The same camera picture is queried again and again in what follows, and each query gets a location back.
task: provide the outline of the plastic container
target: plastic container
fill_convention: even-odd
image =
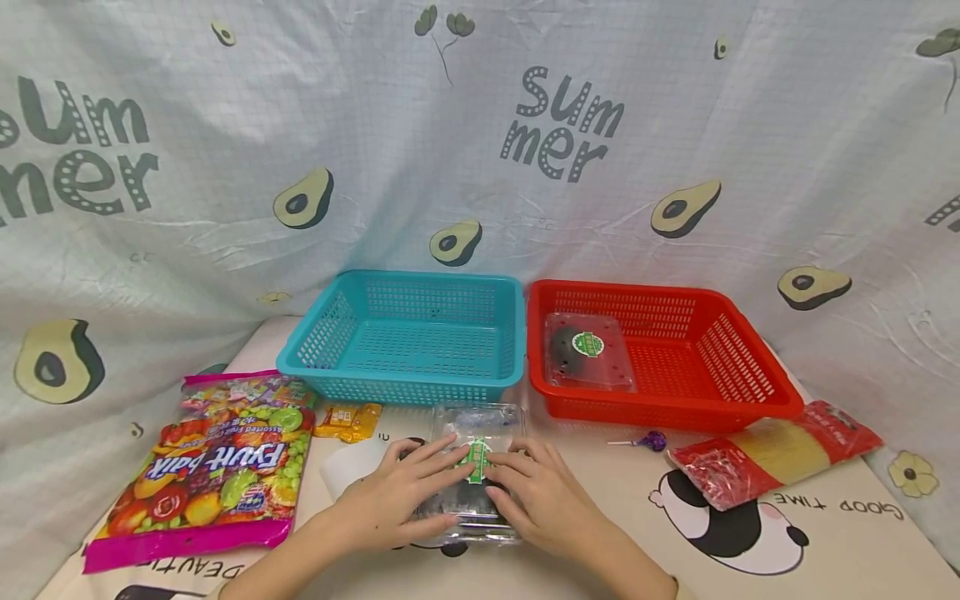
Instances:
[[[780,362],[733,302],[717,292],[537,281],[528,306],[531,360],[543,360],[545,319],[554,312],[617,319],[636,391],[555,386],[536,365],[530,381],[553,417],[728,433],[763,417],[793,419],[804,408]]]
[[[487,452],[507,452],[514,438],[526,431],[522,408],[514,404],[447,404],[433,410],[431,438],[438,440],[456,433],[450,445],[456,448],[471,444],[473,450],[464,462],[477,463],[473,473],[460,483],[427,499],[416,511],[417,518],[433,515],[456,515],[460,523],[426,545],[436,547],[460,541],[482,541],[496,544],[519,543],[520,538],[510,523],[496,510],[487,495],[487,486],[498,486],[483,474]]]
[[[547,381],[565,388],[632,392],[634,369],[616,319],[550,313],[543,331]]]
[[[524,328],[511,277],[347,271],[276,367],[337,401],[496,402],[523,375]]]

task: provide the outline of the cartoon panda print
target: cartoon panda print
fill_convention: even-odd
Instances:
[[[751,575],[781,575],[800,566],[806,534],[768,502],[751,500],[720,512],[678,469],[660,479],[650,501],[677,531],[716,562]]]

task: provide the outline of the finger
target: finger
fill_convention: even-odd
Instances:
[[[550,454],[546,451],[546,448],[543,446],[543,442],[535,438],[516,438],[510,443],[511,452],[519,452],[524,450],[530,458],[534,459],[541,465],[550,466],[553,465],[553,459],[550,458]]]
[[[493,501],[496,510],[514,526],[514,529],[516,529],[522,537],[527,537],[535,525],[526,511],[521,509],[508,493],[499,488],[490,486],[487,488],[487,495],[490,497],[490,500]]]
[[[453,484],[467,479],[468,475],[473,472],[474,467],[474,463],[465,463],[459,467],[443,470],[435,475],[421,479],[418,485],[420,497],[417,499],[417,503],[420,504],[423,500],[426,500],[440,490],[445,490]]]
[[[520,496],[520,500],[523,500],[530,490],[530,478],[510,467],[487,468],[484,470],[484,474],[487,475],[487,479],[506,486],[508,490]]]
[[[456,515],[436,515],[407,521],[397,528],[396,545],[407,545],[414,541],[428,540],[440,536],[451,527],[456,527],[460,519]]]
[[[469,444],[465,444],[459,448],[453,448],[449,452],[440,452],[438,454],[434,454],[422,463],[413,465],[414,475],[418,479],[429,477],[434,473],[439,473],[444,469],[453,467],[460,461],[464,460],[469,453],[470,446]]]
[[[411,451],[414,448],[420,447],[420,443],[416,440],[411,440],[409,438],[405,440],[397,440],[392,444],[387,446],[387,451],[383,453],[383,460],[380,461],[380,468],[389,467],[390,465],[395,465],[396,461],[400,460],[400,453],[404,451]]]
[[[410,456],[403,459],[403,461],[408,465],[421,463],[426,459],[430,458],[431,456],[433,456],[434,454],[436,454],[437,452],[440,452],[447,446],[453,444],[453,441],[456,439],[457,439],[457,434],[455,433],[447,434],[442,438],[440,438],[439,440],[431,442],[430,444],[427,444],[427,445],[422,445],[421,447],[417,448],[416,450],[410,453]]]
[[[550,458],[553,459],[553,462],[557,465],[557,467],[570,470],[570,467],[566,465],[566,461],[564,460],[564,457],[561,456],[560,450],[558,450],[556,446],[554,446],[550,442],[544,442],[543,448],[546,450],[546,453],[550,456]]]
[[[487,455],[487,460],[494,465],[505,465],[510,467],[519,473],[523,473],[527,477],[533,477],[543,469],[542,466],[538,465],[530,458],[515,452],[491,452]]]

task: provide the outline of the label sticker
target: label sticker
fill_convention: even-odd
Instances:
[[[573,348],[585,356],[596,358],[603,351],[603,340],[592,331],[582,331],[573,336]]]
[[[465,465],[466,463],[474,463],[475,467],[473,472],[467,477],[467,481],[471,484],[480,484],[483,483],[484,474],[483,469],[490,465],[490,462],[487,460],[487,452],[490,452],[490,447],[483,440],[474,440],[470,444],[469,454],[462,459],[457,466]]]

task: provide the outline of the table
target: table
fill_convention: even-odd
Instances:
[[[280,317],[264,323],[229,371],[273,368],[298,320]],[[798,389],[809,399],[799,384]],[[859,459],[768,494],[755,511],[724,522],[726,517],[690,507],[671,492],[666,475],[672,469],[662,455],[642,447],[606,445],[642,435],[640,430],[552,420],[542,398],[525,381],[504,401],[526,405],[535,434],[557,446],[604,513],[705,600],[960,598],[960,580]],[[376,435],[387,440],[426,438],[428,417],[424,409],[386,408]],[[698,439],[679,433],[668,437],[672,444]],[[337,440],[313,440],[304,467],[298,526],[329,506],[319,465],[340,447],[343,443]],[[701,542],[694,546],[686,536],[702,537]],[[248,548],[83,576],[78,551],[37,598],[187,600],[235,577],[263,554]],[[300,598],[487,600],[491,595],[551,600],[610,597],[586,573],[536,548],[474,545],[458,558],[436,549],[408,547],[346,560],[318,577]]]

